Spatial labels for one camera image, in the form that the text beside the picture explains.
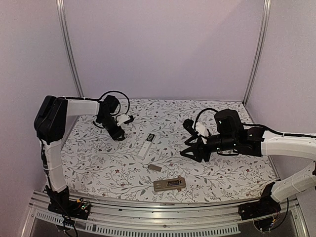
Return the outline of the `grey remote battery cover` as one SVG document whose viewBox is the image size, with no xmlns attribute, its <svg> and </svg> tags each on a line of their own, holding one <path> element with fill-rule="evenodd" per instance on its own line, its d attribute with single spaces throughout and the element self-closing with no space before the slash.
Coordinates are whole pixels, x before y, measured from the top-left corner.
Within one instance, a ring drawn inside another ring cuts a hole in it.
<svg viewBox="0 0 316 237">
<path fill-rule="evenodd" d="M 148 169 L 153 170 L 153 171 L 157 171 L 157 172 L 161 172 L 161 170 L 162 170 L 161 167 L 159 167 L 157 165 L 153 165 L 153 164 L 149 164 Z"/>
</svg>

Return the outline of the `long white remote control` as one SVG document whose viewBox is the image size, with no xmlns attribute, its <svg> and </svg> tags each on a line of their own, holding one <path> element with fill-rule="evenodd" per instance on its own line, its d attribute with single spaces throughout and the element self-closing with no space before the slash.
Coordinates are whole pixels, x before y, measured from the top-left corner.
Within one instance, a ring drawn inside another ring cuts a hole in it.
<svg viewBox="0 0 316 237">
<path fill-rule="evenodd" d="M 142 146 L 142 148 L 140 149 L 139 153 L 138 153 L 138 158 L 140 159 L 144 159 L 145 156 L 147 155 L 151 145 L 154 142 L 154 139 L 156 138 L 156 135 L 153 133 L 149 133 L 147 138 L 145 139 L 145 142 Z"/>
</svg>

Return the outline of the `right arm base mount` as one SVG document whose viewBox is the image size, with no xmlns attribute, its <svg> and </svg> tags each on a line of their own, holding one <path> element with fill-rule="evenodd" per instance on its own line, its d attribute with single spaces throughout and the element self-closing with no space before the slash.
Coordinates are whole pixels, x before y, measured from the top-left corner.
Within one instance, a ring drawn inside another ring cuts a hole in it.
<svg viewBox="0 0 316 237">
<path fill-rule="evenodd" d="M 262 194 L 259 200 L 238 206 L 238 213 L 242 220 L 271 215 L 280 210 L 279 201 L 275 201 L 269 194 Z"/>
</svg>

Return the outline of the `black battery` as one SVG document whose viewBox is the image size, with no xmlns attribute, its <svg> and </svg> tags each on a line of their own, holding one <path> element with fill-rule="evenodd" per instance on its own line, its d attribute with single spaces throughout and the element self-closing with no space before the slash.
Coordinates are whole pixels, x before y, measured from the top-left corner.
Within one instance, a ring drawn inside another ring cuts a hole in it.
<svg viewBox="0 0 316 237">
<path fill-rule="evenodd" d="M 170 181 L 170 182 L 168 182 L 168 186 L 178 186 L 178 185 L 180 185 L 179 181 Z"/>
</svg>

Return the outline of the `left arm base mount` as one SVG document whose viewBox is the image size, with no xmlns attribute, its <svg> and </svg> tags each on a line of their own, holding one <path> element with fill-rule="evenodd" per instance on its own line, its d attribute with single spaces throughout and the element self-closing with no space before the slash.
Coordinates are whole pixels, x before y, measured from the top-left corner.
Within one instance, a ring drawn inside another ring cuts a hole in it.
<svg viewBox="0 0 316 237">
<path fill-rule="evenodd" d="M 45 190 L 50 198 L 48 211 L 77 219 L 88 219 L 91 209 L 90 202 L 84 201 L 83 198 L 70 200 L 68 186 L 61 192 L 57 192 L 46 185 Z"/>
</svg>

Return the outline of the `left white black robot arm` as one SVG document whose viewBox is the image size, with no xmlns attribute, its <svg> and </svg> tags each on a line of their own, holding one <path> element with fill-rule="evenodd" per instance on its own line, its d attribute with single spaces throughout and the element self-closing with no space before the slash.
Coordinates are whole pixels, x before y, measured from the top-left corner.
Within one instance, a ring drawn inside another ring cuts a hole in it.
<svg viewBox="0 0 316 237">
<path fill-rule="evenodd" d="M 75 97 L 45 97 L 34 121 L 34 129 L 41 145 L 41 159 L 49 189 L 61 193 L 67 188 L 63 174 L 61 149 L 68 117 L 96 116 L 96 124 L 101 124 L 115 141 L 125 139 L 125 132 L 115 111 L 119 100 L 108 95 L 104 100 Z"/>
</svg>

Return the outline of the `white air conditioner remote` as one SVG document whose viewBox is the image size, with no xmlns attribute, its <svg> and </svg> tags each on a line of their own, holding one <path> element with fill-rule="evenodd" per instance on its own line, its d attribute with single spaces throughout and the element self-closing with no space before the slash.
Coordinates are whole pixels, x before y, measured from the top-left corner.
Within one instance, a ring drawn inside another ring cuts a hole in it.
<svg viewBox="0 0 316 237">
<path fill-rule="evenodd" d="M 183 178 L 154 181 L 154 191 L 155 192 L 179 190 L 179 189 L 183 189 L 185 187 L 186 187 L 186 181 Z"/>
</svg>

